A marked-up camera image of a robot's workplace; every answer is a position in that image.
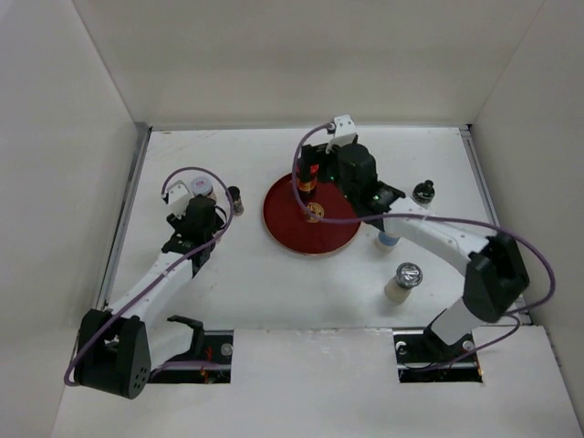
red agar plate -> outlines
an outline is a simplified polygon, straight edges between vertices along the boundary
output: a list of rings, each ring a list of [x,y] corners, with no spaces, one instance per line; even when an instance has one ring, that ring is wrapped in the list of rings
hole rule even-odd
[[[332,183],[317,182],[317,190],[308,208],[321,217],[357,217],[340,190]],[[267,231],[281,245],[304,255],[332,253],[348,244],[360,223],[323,224],[306,216],[292,192],[292,176],[280,178],[264,200],[264,223]]]

white cylindrical container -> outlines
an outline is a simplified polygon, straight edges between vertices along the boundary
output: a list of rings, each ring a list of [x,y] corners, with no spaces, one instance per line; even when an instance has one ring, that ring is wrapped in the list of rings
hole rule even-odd
[[[402,263],[395,271],[395,277],[385,285],[385,296],[396,304],[401,304],[410,292],[422,283],[422,270],[414,263]]]
[[[391,252],[398,242],[400,242],[400,237],[398,235],[383,233],[381,231],[375,238],[375,246],[386,253]]]
[[[191,181],[191,192],[194,196],[205,196],[217,201],[217,196],[213,190],[213,183],[206,176],[197,176]]]

white robotic arm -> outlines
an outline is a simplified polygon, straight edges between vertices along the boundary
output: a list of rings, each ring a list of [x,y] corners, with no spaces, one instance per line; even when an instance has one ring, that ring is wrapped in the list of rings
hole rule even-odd
[[[81,322],[78,348],[91,347],[75,368],[81,385],[133,399],[144,388],[152,370],[169,359],[188,353],[197,357],[203,346],[203,323],[171,316],[160,321],[166,305],[209,259],[215,233],[224,225],[215,201],[193,197],[182,182],[168,189],[166,203],[174,229],[148,273],[106,310],[90,310]],[[209,244],[193,254],[193,250]],[[112,318],[133,302],[93,344],[90,340]]]
[[[338,135],[341,122],[342,135]],[[388,235],[413,241],[464,276],[461,298],[432,321],[424,333],[428,348],[436,351],[436,361],[443,360],[449,350],[457,349],[456,344],[470,330],[498,321],[527,288],[529,277],[517,244],[508,235],[481,236],[432,221],[432,212],[404,192],[378,180],[375,159],[358,143],[349,116],[335,118],[332,125],[329,130],[334,136],[332,141],[301,147],[297,162],[298,190],[314,187],[311,183],[314,178],[321,183],[335,183],[363,222]],[[316,176],[312,172],[315,168],[318,169]],[[312,195],[301,193],[300,199]],[[381,219],[381,214],[418,216]]]

metal cap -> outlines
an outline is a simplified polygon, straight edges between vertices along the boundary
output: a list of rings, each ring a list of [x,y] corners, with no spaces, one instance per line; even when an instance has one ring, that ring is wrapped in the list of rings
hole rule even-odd
[[[414,263],[402,263],[395,271],[395,282],[404,289],[416,287],[422,283],[422,270]]]
[[[213,183],[206,176],[197,176],[191,181],[191,191],[195,196],[208,196],[213,191]]]

small vial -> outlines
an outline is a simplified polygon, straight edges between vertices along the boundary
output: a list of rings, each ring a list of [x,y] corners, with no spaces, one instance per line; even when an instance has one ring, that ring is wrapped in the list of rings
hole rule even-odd
[[[315,176],[307,182],[301,182],[300,178],[296,178],[296,184],[302,202],[304,204],[309,203],[317,192],[317,177]]]
[[[217,202],[217,196],[213,190],[213,183],[206,176],[197,176],[191,181],[191,192],[194,196],[204,196]]]
[[[231,194],[231,199],[234,202],[234,215],[241,216],[244,213],[244,205],[241,202],[241,192],[239,189],[232,185],[231,187],[227,187],[229,194]]]
[[[412,199],[421,207],[429,208],[435,195],[434,182],[432,180],[426,180],[414,187]]]
[[[395,271],[395,277],[385,285],[385,295],[396,304],[401,304],[410,292],[422,283],[422,270],[414,263],[402,263]]]
[[[377,246],[381,251],[389,253],[395,248],[395,246],[400,242],[400,237],[398,235],[393,235],[391,233],[380,233],[375,239],[375,246]]]

